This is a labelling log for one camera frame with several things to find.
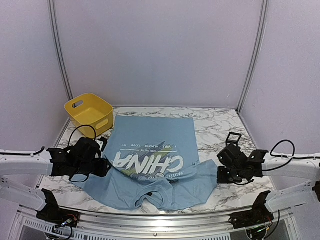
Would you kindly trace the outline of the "light blue printed t-shirt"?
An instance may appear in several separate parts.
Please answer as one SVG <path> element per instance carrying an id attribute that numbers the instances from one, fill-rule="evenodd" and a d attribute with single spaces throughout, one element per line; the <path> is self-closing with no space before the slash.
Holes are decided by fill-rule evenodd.
<path id="1" fill-rule="evenodd" d="M 112 165 L 105 177 L 77 175 L 72 183 L 117 210 L 144 201 L 162 211 L 184 210 L 205 204 L 217 187 L 217 165 L 200 161 L 192 118 L 118 115 L 102 157 Z"/>

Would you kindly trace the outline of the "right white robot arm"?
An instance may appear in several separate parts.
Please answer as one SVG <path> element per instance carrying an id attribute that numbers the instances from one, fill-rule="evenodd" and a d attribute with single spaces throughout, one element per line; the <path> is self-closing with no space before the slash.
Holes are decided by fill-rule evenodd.
<path id="1" fill-rule="evenodd" d="M 218 155 L 218 184 L 240 184 L 254 178 L 292 177 L 306 181 L 280 191 L 265 191 L 255 200 L 247 219 L 258 224 L 267 214 L 320 200 L 320 155 L 287 156 L 254 150 L 246 156 L 239 147 L 228 145 Z"/>

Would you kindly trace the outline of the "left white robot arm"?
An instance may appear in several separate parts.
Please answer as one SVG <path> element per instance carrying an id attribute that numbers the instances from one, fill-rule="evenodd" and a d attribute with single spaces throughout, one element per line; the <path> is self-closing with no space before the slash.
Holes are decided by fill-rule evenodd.
<path id="1" fill-rule="evenodd" d="M 102 158 L 98 146 L 81 150 L 74 146 L 64 149 L 48 148 L 30 154 L 5 152 L 0 156 L 0 197 L 31 208 L 40 215 L 45 215 L 51 222 L 58 223 L 64 215 L 51 191 L 30 188 L 15 183 L 7 177 L 13 175 L 105 177 L 111 167 L 109 161 Z"/>

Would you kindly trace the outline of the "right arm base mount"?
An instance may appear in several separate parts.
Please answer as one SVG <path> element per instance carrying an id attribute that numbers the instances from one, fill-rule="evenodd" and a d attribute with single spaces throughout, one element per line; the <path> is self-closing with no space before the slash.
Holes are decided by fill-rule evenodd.
<path id="1" fill-rule="evenodd" d="M 261 210 L 246 210 L 234 212 L 229 217 L 229 223 L 234 229 L 247 228 L 274 220 L 274 215 Z"/>

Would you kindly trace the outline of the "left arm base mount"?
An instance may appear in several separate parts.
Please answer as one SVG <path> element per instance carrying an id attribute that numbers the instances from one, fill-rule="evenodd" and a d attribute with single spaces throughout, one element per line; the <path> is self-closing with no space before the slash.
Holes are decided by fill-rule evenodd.
<path id="1" fill-rule="evenodd" d="M 67 220 L 71 220 L 70 223 L 65 225 L 68 227 L 76 228 L 78 225 L 80 213 L 78 211 L 72 211 L 67 209 L 49 209 L 38 211 L 36 217 L 40 220 L 53 223 L 58 226 L 63 226 Z"/>

